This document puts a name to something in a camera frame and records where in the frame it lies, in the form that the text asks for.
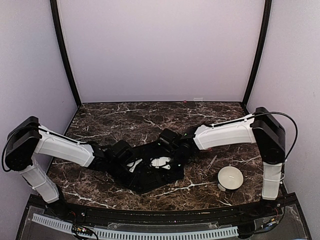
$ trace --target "black metal frame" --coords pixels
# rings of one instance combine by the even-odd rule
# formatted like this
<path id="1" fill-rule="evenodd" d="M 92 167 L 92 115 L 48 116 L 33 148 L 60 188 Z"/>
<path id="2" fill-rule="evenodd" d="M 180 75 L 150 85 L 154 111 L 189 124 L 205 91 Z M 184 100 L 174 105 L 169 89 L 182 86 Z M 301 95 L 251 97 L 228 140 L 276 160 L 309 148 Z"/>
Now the black metal frame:
<path id="1" fill-rule="evenodd" d="M 60 48 L 60 54 L 61 58 L 63 61 L 65 73 L 67 75 L 69 85 L 73 94 L 74 101 L 78 107 L 82 105 L 76 82 L 74 79 L 74 76 L 72 74 L 68 54 L 67 54 L 67 49 L 65 45 L 65 40 L 62 32 L 62 27 L 61 27 L 61 22 L 60 22 L 60 17 L 59 17 L 59 10 L 58 10 L 58 4 L 57 0 L 50 0 L 51 4 L 51 11 L 52 11 L 52 18 L 53 18 L 53 23 L 54 23 L 54 28 L 55 28 L 55 33 L 56 33 L 56 38 L 59 44 Z M 271 12 L 271 5 L 272 5 L 272 0 L 265 0 L 264 3 L 264 11 L 263 11 L 263 17 L 262 17 L 262 23 L 261 23 L 261 30 L 260 30 L 260 35 L 259 35 L 259 40 L 255 52 L 255 57 L 250 73 L 250 77 L 248 80 L 248 84 L 244 93 L 244 97 L 242 102 L 240 103 L 244 112 L 248 114 L 247 110 L 247 104 L 252 92 L 252 89 L 254 87 L 254 83 L 256 80 L 256 76 L 258 73 L 258 68 L 261 60 L 261 56 L 263 53 L 264 45 L 265 45 L 265 40 L 266 40 L 266 35 L 267 35 L 267 29 L 268 29 L 268 23 L 269 23 L 269 18 L 270 18 L 270 12 Z"/>
<path id="2" fill-rule="evenodd" d="M 257 77 L 257 73 L 258 73 L 258 69 L 259 69 L 259 65 L 260 65 L 260 60 L 261 60 L 261 56 L 262 56 L 265 41 L 266 41 L 267 29 L 268 29 L 270 12 L 271 12 L 271 5 L 272 5 L 272 0 L 265 0 L 258 45 L 256 47 L 256 52 L 255 52 L 255 56 L 254 56 L 254 61 L 253 61 L 249 81 L 246 86 L 246 90 L 245 90 L 244 97 L 242 100 L 242 106 L 244 109 L 247 108 L 247 104 L 248 104 L 248 101 L 249 101 L 249 98 L 250 98 L 250 95 L 251 95 L 251 92 L 254 87 L 256 77 Z"/>
<path id="3" fill-rule="evenodd" d="M 305 234 L 308 236 L 308 239 L 312 239 L 296 194 L 290 193 L 287 196 L 279 197 L 277 201 L 281 207 L 284 207 L 284 205 L 296 205 Z M 219 222 L 220 225 L 243 226 L 252 223 L 257 217 L 239 213 L 255 209 L 259 206 L 259 202 L 190 211 L 133 211 L 90 207 L 74 203 L 69 203 L 69 205 L 72 207 L 72 210 L 75 211 L 76 215 L 79 216 L 77 223 L 91 227 L 95 225 L 107 227 L 109 223 L 131 225 L 186 225 L 213 222 Z M 40 196 L 31 194 L 23 212 L 16 240 L 20 240 L 21 238 L 30 206 L 44 209 L 45 214 L 55 217 L 53 213 L 46 208 L 46 203 Z"/>
<path id="4" fill-rule="evenodd" d="M 72 74 L 68 54 L 67 54 L 67 49 L 65 45 L 65 40 L 61 28 L 61 22 L 60 22 L 60 17 L 59 17 L 59 10 L 58 10 L 58 3 L 57 0 L 50 0 L 50 5 L 51 5 L 51 12 L 52 12 L 52 18 L 53 18 L 53 24 L 54 24 L 54 29 L 55 29 L 55 34 L 56 34 L 56 39 L 58 41 L 59 49 L 60 49 L 60 54 L 64 66 L 64 70 L 66 73 L 66 77 L 68 78 L 68 82 L 73 94 L 74 101 L 79 108 L 81 106 L 81 99 L 77 90 L 76 82 L 74 79 L 74 76 Z"/>

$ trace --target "lavender wall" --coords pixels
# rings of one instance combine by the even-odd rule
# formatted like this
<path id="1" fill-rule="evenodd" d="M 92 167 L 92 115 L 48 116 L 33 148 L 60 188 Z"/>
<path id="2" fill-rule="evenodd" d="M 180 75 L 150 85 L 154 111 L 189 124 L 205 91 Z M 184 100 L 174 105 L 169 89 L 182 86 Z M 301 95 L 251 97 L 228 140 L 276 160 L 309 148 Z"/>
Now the lavender wall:
<path id="1" fill-rule="evenodd" d="M 56 40 L 50 1 L 0 1 L 0 149 L 8 133 L 37 116 L 63 133 L 76 111 Z M 50 158 L 39 158 L 46 169 Z M 16 172 L 0 170 L 0 238 L 15 239 L 32 192 Z"/>
<path id="2" fill-rule="evenodd" d="M 241 101 L 264 0 L 60 0 L 83 102 Z"/>
<path id="3" fill-rule="evenodd" d="M 258 106 L 292 116 L 299 127 L 286 165 L 285 185 L 296 192 L 314 239 L 320 239 L 320 2 L 272 3 L 264 53 L 248 109 Z M 287 130 L 287 147 L 294 127 Z"/>

